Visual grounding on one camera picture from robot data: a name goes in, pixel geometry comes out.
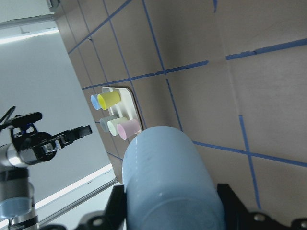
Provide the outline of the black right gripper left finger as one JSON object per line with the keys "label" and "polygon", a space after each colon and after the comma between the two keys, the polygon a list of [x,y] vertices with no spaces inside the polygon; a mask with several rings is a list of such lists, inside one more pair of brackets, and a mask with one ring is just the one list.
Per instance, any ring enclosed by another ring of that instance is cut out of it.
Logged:
{"label": "black right gripper left finger", "polygon": [[103,211],[86,214],[79,222],[80,230],[119,230],[127,216],[124,185],[113,187]]}

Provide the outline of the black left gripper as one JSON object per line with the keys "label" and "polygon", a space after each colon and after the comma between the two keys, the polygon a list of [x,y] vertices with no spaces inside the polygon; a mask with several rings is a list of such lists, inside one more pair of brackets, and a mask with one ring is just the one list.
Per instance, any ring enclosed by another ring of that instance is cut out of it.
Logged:
{"label": "black left gripper", "polygon": [[10,129],[12,144],[22,163],[35,165],[54,158],[57,151],[92,134],[89,125],[66,130],[55,135],[39,132],[34,124],[29,127]]}

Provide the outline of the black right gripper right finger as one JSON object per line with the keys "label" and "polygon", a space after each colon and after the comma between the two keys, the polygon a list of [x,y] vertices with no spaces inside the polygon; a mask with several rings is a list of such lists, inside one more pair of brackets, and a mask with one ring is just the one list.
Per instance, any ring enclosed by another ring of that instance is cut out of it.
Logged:
{"label": "black right gripper right finger", "polygon": [[228,184],[218,184],[217,192],[224,206],[227,230],[286,230],[287,226],[261,212],[251,212]]}

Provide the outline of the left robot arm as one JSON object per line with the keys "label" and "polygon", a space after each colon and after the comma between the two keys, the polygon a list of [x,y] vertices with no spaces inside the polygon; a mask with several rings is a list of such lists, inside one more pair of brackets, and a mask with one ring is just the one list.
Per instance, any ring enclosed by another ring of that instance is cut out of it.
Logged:
{"label": "left robot arm", "polygon": [[11,142],[0,148],[0,217],[9,221],[10,230],[39,228],[28,167],[53,159],[58,150],[92,133],[90,126],[55,135],[39,132],[34,123],[41,119],[40,112],[17,115],[0,126],[11,135]]}

